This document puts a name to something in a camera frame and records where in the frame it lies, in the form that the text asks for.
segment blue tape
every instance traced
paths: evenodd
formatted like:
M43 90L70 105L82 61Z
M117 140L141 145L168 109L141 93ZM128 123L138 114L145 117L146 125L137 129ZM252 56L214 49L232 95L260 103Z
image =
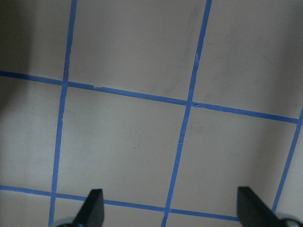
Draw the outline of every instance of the blue tape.
M28 188L4 186L4 185L0 185L0 190L11 191L11 192L22 192L22 193L33 194L33 195L51 196L50 192L44 192L44 191L33 190Z
M68 199L68 200L78 200L78 201L85 201L86 197L84 196L78 196L78 195L67 195L67 194L56 194L56 198L61 198L61 199Z
M131 208L137 208L137 209L143 209L143 210L153 210L153 211L160 211L160 212L164 212L164 210L165 210L163 207L155 207L155 206L148 206L148 205L142 205L142 204L130 203L130 202L120 202L120 201L113 201L113 200L104 200L104 204L121 206L121 207L131 207Z
M76 9L77 9L77 0L72 0L71 1L71 10L70 10L70 19L69 19L69 25L68 25L68 33L67 33L65 60L64 60L63 84L62 84L62 90L61 90L61 96L60 96L60 102L59 102L56 145L55 145L55 155L54 155L54 162L53 162L52 196L51 196L51 203L50 203L50 209L49 209L48 226L50 226L53 223L53 218L54 218L60 149L61 149L61 138L62 138L63 114L64 114L64 107L65 107L65 99L66 99L66 95L67 95L67 87L68 87L67 82L68 82L68 76L69 76L71 45L72 45L73 30L74 30L75 17L76 17Z
M284 170L283 170L283 173L282 173L282 177L281 177L281 180L280 180L280 184L279 184L278 190L276 192L274 204L273 204L273 207L272 207L273 212L275 212L277 207L278 207L278 203L279 203L279 200L280 200L280 197L281 197L281 194L282 194L283 186L285 184L285 180L286 180L286 177L287 177L289 166L292 162L292 158L293 158L293 155L294 155L294 150L295 150L295 147L296 147L297 142L298 142L298 138L299 138L299 134L300 134L301 126L302 126L302 120L303 120L303 108L301 110L299 119L301 121L297 124L296 130L294 132L293 141L292 141L292 144L290 146L289 153L288 153L286 163L285 163L285 166L284 166Z
M187 101L175 99L175 98L167 98L162 96L154 96L154 95L148 95L148 94L142 94L132 91L124 91L119 89L113 89L108 87L95 87L93 85L89 84L82 84L82 83L76 83L76 82L68 82L69 87L75 87L85 90L91 90L91 91L99 91L104 93L110 93L115 95L121 95L121 96L128 96L128 97L134 97L134 98L142 98L147 100L153 100L158 102L164 102L164 103L172 103L177 105L186 105Z
M36 82L41 82L41 83L46 83L46 84L62 85L62 81L60 81L60 80L44 78L44 77L37 77L37 76L26 75L26 74L15 73L15 72L0 71L0 76L16 78L16 79L25 79L25 80L36 81Z
M174 188L175 188L175 184L176 184L176 179L177 179L177 175L178 175L178 169L179 169L179 164L180 164L180 159L181 159L181 154L182 154L182 149L183 149L184 136L185 136L188 119L189 119L189 115L190 115L191 103L193 101L193 96L194 96L194 90L195 90L195 84L196 84L196 74L197 74L197 71L199 68L203 41L204 41L204 37L205 37L205 33L206 33L206 27L207 27L211 4L212 4L212 0L207 0L206 4L205 4L205 9L204 9L203 19L202 19L202 24L201 24L201 30L200 30L197 49L196 49L195 62L194 62L191 79L190 79L190 85L189 85L189 91L188 91L188 97L187 97L187 105L185 108L183 122L181 125L177 152L176 152L174 167L173 167L171 180L170 180L170 184L169 184L169 192L167 195L164 217L162 219L161 227L166 226L167 219L168 219L169 212L170 212L171 201L172 201L172 197L173 197L173 193L174 193Z
M174 214L184 214L184 215L198 216L198 217L204 217L204 218L214 218L214 219L221 219L221 220L228 220L228 221L239 221L237 217L201 213L201 212L188 211L188 210L171 209L170 212L174 213Z
M192 106L198 107L198 108L205 108L205 109L209 109L209 110L227 112L227 113L247 115L247 116L251 116L251 117L271 119L271 120L281 121L281 122L289 122L289 123L295 123L295 124L302 122L302 120L300 120L300 119L295 119L295 118L291 118L291 117L283 117L283 116L267 114L267 113L265 113L265 114L258 113L258 112L254 112L254 111L241 110L241 109L230 108L230 107L220 106L220 105L192 102Z

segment white floor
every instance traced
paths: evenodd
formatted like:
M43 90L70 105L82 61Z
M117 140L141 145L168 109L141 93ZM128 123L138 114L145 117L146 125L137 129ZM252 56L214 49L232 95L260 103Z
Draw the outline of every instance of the white floor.
M238 186L303 220L302 11L1 1L0 226L75 216L92 188L104 227L239 227Z

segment blue painter's tape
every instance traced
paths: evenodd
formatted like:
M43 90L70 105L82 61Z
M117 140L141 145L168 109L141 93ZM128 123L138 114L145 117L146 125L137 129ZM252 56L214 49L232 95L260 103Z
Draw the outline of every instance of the blue painter's tape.
M292 144L290 146L289 153L288 153L286 163L285 163L285 166L284 166L284 170L283 170L283 173L282 173L282 177L281 177L281 180L280 180L280 184L279 184L278 190L276 192L274 204L273 204L273 207L272 207L273 212L275 212L277 207L278 207L278 203L279 203L279 200L280 200L280 197L281 197L281 194L282 194L283 186L285 184L285 180L286 180L286 177L287 177L289 166L291 164L291 161L292 161L292 158L293 158L293 155L294 155L294 150L295 150L295 147L296 147L297 142L298 142L298 138L299 138L299 134L300 134L301 126L302 126L302 120L303 120L303 108L301 110L299 119L301 121L300 121L300 123L297 124L297 128L294 132L293 141L292 141Z
M44 192L44 191L33 190L28 188L4 186L4 185L0 185L0 190L11 191L11 192L22 192L22 193L33 194L33 195L51 196L50 192Z
M198 217L204 217L204 218L214 218L214 219L221 219L221 220L228 220L228 221L239 221L237 217L201 213L201 212L188 211L188 210L171 209L170 212L174 213L174 214L184 214L184 215L198 216Z
M84 196L78 196L78 195L67 195L67 194L56 194L56 198L61 199L68 199L68 200L78 200L78 201L85 201L86 197Z
M162 96L154 96L154 95L142 94L142 93L137 93L137 92L132 92L132 91L113 89L113 88L108 88L108 87L95 87L95 86L89 85L89 84L81 84L81 83L70 82L70 81L68 82L68 86L85 89L85 90L92 90L92 91L99 91L99 92L110 93L110 94L121 95L121 96L142 98L142 99L177 104L177 105L186 105L186 103L187 103L187 101L180 100L180 99L167 98L167 97L162 97Z
M300 120L300 119L295 119L295 118L291 118L291 117L283 117L283 116L267 114L267 113L264 114L264 113L248 111L248 110L241 110L241 109L230 108L230 107L220 106L220 105L192 102L192 106L198 107L198 108L205 108L205 109L209 109L209 110L227 112L227 113L247 115L247 116L251 116L251 117L271 119L271 120L281 121L281 122L289 122L289 123L295 123L295 124L302 122L302 120Z
M187 96L187 105L185 108L183 122L181 125L177 152L176 152L174 167L173 167L171 180L170 180L170 184L169 184L169 192L167 195L164 217L162 219L161 227L166 227L166 223L167 223L167 220L169 217L171 201L172 201L172 197L173 197L173 193L174 193L174 188L175 188L175 184L176 184L176 179L177 179L177 175L178 175L178 169L179 169L179 164L180 164L180 159L181 159L181 154L182 154L182 149L183 149L184 136L186 133L186 128L187 128L188 119L189 119L189 115L190 115L191 103L193 101L193 96L194 96L194 90L195 90L195 84L196 84L196 74L197 74L197 71L199 68L203 41L204 41L204 37L205 37L205 33L206 33L206 27L207 27L207 22L208 22L208 18L209 18L211 4L212 4L212 0L206 1L202 24L201 24L200 35L199 35L199 39L198 39L198 45L197 45L197 49L196 49L194 66L193 66L191 79L190 79L189 91L188 91L188 96Z
M155 207L155 206L142 205L142 204L130 203L130 202L119 202L119 201L113 201L113 200L104 200L104 204L121 206L121 207L131 207L131 208L137 208L137 209L143 209L143 210L153 210L153 211L160 211L160 212L164 212L164 210L165 210L164 207Z
M66 99L66 95L67 95L67 88L68 88L67 82L68 82L68 77L69 77L71 45L72 45L73 30L74 30L75 17L76 17L76 9L77 9L77 0L72 0L68 33L67 33L65 60L64 60L63 84L62 84L61 96L60 96L60 102L59 102L56 145L55 145L55 155L54 155L54 162L53 162L52 196L51 196L51 203L50 203L50 209L49 209L48 226L50 226L53 223L53 218L54 218L60 150L61 150L63 114L64 114L64 107L65 107L65 99Z
M26 75L26 74L15 73L15 72L0 71L0 76L16 78L16 79L25 79L25 80L36 81L36 82L41 82L41 83L46 83L46 84L62 85L62 81L60 81L60 80L44 78L44 77L37 77L37 76Z

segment black plastic part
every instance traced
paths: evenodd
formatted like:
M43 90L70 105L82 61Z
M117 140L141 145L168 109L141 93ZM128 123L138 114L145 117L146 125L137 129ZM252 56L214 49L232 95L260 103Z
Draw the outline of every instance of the black plastic part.
M288 221L303 227L296 220L279 220L249 187L238 187L237 216L243 227L288 227Z
M75 227L101 227L104 221L104 205L102 189L90 191L76 218L72 222Z

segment grid square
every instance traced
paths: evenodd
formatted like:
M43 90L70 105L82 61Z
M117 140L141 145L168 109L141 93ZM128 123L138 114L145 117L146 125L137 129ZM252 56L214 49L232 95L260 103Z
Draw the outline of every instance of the grid square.
M202 218L189 215L170 214L167 227L241 227L240 222Z
M237 187L273 205L296 125L193 108L172 208L236 216Z
M62 80L70 1L0 5L0 70Z
M0 190L0 226L48 225L50 197Z
M70 81L186 99L204 6L78 1Z
M55 219L75 217L83 202L56 199ZM161 226L162 212L129 207L104 205L104 223L102 227L155 227Z
M165 206L184 109L68 88L57 191Z
M303 221L303 133L301 131L277 207L278 213L294 215Z
M0 184L51 190L60 91L0 77Z
M302 1L213 1L194 101L298 118Z

